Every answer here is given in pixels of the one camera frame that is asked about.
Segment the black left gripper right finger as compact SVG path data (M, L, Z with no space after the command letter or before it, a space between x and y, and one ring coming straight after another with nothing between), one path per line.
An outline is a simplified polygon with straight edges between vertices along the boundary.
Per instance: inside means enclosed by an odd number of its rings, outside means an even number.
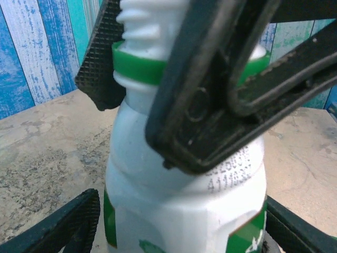
M266 232L285 252L336 252L336 238L312 226L271 197Z

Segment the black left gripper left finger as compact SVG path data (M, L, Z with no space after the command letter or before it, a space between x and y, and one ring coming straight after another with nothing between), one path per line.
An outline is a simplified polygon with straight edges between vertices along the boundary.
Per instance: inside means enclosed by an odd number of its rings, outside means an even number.
M87 189L20 235L1 252L90 252L101 213L96 189Z

